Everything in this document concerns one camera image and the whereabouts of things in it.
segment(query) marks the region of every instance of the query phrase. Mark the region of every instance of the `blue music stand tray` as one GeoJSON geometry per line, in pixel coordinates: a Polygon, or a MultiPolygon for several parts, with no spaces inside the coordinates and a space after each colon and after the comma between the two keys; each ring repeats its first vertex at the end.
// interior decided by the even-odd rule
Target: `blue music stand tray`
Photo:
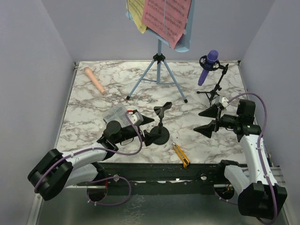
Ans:
{"type": "MultiPolygon", "coordinates": [[[[189,50],[190,47],[190,39],[191,39],[191,33],[192,33],[192,23],[193,23],[193,15],[194,15],[194,6],[195,6],[195,0],[191,1],[191,6],[188,12],[188,16],[187,16],[187,24],[185,27],[185,34],[182,35],[182,37],[179,39],[178,43],[175,46],[175,51],[177,52],[187,52],[189,50]]],[[[130,20],[133,21],[133,17],[132,15],[127,12],[126,13],[126,17],[129,18],[130,20]]],[[[138,82],[136,83],[136,85],[134,86],[134,88],[131,90],[131,92],[128,94],[128,96],[126,97],[127,100],[130,99],[131,95],[133,94],[133,92],[135,91],[135,89],[137,88],[137,86],[140,84],[141,81],[150,81],[150,82],[156,82],[156,84],[158,85],[162,85],[162,84],[175,84],[178,91],[180,92],[183,100],[185,103],[188,102],[187,98],[185,97],[185,95],[183,94],[179,84],[177,83],[173,72],[171,71],[171,69],[169,68],[166,60],[165,60],[165,56],[161,53],[161,49],[162,49],[162,42],[164,42],[165,44],[167,44],[169,46],[169,43],[163,39],[161,36],[159,36],[156,32],[154,32],[153,30],[147,28],[146,30],[147,32],[151,33],[152,35],[154,35],[156,38],[158,38],[158,48],[157,48],[157,54],[153,56],[153,59],[151,61],[151,63],[149,64],[149,66],[146,68],[145,72],[142,74],[141,78],[138,80],[138,82]],[[148,73],[149,69],[152,67],[152,65],[154,64],[154,62],[157,61],[157,78],[156,80],[149,80],[149,79],[144,79],[144,77],[146,76],[146,74],[148,73]],[[160,67],[161,67],[161,62],[164,63],[165,67],[167,68],[171,78],[173,79],[173,83],[161,83],[160,82],[160,67]]]]}

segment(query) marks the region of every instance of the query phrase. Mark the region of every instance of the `yellow paper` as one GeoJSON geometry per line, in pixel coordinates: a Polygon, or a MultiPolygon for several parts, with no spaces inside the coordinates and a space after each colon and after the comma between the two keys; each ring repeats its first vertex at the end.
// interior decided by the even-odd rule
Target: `yellow paper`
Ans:
{"type": "Polygon", "coordinates": [[[127,0],[127,2],[136,27],[142,34],[145,33],[147,26],[142,22],[145,0],[127,0]]]}

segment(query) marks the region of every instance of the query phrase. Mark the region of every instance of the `wooden stick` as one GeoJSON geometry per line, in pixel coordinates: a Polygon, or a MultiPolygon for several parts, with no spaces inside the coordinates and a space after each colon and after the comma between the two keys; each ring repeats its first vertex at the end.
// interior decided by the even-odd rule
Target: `wooden stick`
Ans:
{"type": "Polygon", "coordinates": [[[84,68],[83,70],[84,70],[84,73],[90,78],[90,80],[96,86],[96,88],[101,92],[101,94],[105,94],[106,91],[104,90],[103,86],[98,81],[98,79],[95,77],[93,71],[88,67],[84,68]]]}

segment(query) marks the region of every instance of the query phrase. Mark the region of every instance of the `black wire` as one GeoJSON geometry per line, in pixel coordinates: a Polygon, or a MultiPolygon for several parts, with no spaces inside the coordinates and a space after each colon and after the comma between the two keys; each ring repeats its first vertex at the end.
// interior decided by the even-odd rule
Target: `black wire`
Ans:
{"type": "Polygon", "coordinates": [[[131,142],[129,142],[129,143],[127,143],[127,144],[122,144],[122,143],[120,143],[120,145],[121,145],[121,146],[125,146],[125,145],[130,144],[131,142]]]}

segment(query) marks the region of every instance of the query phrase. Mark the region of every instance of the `blue tripod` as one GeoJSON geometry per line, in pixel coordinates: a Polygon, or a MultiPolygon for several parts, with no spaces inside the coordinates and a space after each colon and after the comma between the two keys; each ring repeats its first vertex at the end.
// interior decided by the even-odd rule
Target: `blue tripod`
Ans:
{"type": "Polygon", "coordinates": [[[133,92],[135,91],[135,89],[137,88],[137,86],[140,84],[141,81],[150,81],[150,82],[156,82],[156,84],[175,84],[176,87],[178,88],[178,91],[180,92],[183,100],[185,103],[188,102],[187,98],[184,96],[179,84],[177,83],[172,71],[170,70],[167,62],[165,61],[165,56],[161,53],[161,40],[158,40],[158,50],[157,50],[157,54],[155,56],[153,56],[153,60],[152,62],[149,64],[149,66],[147,67],[147,69],[145,70],[145,72],[142,74],[141,78],[138,80],[138,82],[136,83],[136,85],[134,86],[134,88],[131,90],[130,94],[127,96],[127,100],[130,99],[131,95],[133,94],[133,92]],[[152,65],[154,64],[154,62],[157,61],[157,79],[155,80],[149,80],[149,79],[144,79],[144,77],[146,76],[146,74],[148,73],[149,69],[152,67],[152,65]],[[173,83],[161,83],[160,82],[160,66],[161,66],[161,62],[164,62],[165,67],[167,68],[171,78],[173,79],[173,83]]]}

